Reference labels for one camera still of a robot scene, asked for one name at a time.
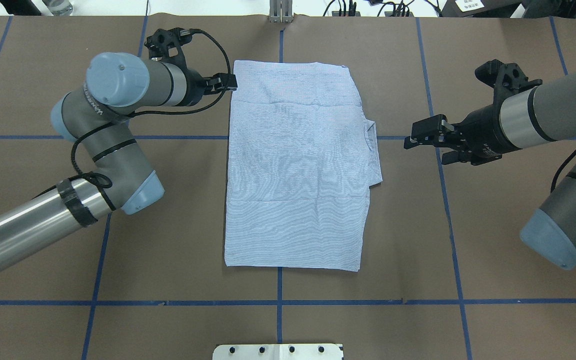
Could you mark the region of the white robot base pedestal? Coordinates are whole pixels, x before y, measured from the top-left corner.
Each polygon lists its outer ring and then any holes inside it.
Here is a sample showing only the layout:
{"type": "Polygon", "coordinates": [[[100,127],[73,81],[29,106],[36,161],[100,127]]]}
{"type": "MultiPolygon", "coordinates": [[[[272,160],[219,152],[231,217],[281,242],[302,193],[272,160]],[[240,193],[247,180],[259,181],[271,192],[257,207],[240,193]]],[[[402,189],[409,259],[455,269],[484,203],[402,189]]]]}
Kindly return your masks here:
{"type": "Polygon", "coordinates": [[[222,344],[215,347],[213,360],[343,360],[342,344],[302,342],[274,344],[222,344]]]}

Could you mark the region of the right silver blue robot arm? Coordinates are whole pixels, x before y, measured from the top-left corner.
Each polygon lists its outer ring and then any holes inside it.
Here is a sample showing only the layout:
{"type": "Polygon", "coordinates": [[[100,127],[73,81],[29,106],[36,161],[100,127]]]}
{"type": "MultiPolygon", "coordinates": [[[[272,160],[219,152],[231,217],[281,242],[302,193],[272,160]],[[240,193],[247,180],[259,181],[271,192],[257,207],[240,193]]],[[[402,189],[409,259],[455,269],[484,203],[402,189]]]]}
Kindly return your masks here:
{"type": "MultiPolygon", "coordinates": [[[[475,77],[492,88],[492,103],[449,123],[444,114],[416,121],[404,148],[446,148],[444,166],[482,166],[503,155],[576,139],[576,72],[551,82],[530,79],[516,63],[492,59],[475,77]]],[[[550,194],[519,233],[521,241],[551,264],[576,268],[576,148],[556,170],[550,194]]]]}

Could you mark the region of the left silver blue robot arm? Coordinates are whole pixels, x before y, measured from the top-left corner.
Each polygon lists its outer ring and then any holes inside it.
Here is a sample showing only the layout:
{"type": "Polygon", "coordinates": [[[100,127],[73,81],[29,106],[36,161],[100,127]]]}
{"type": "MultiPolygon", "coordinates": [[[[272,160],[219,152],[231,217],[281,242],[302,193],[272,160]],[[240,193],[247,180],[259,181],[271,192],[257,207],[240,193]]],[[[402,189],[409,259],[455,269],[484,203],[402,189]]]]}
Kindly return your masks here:
{"type": "Polygon", "coordinates": [[[233,65],[202,76],[183,54],[160,60],[125,52],[96,55],[82,87],[52,108],[53,128],[71,142],[74,175],[0,215],[0,272],[89,228],[116,210],[135,214],[160,200],[164,187],[128,121],[141,107],[196,105],[237,89],[233,65]]]}

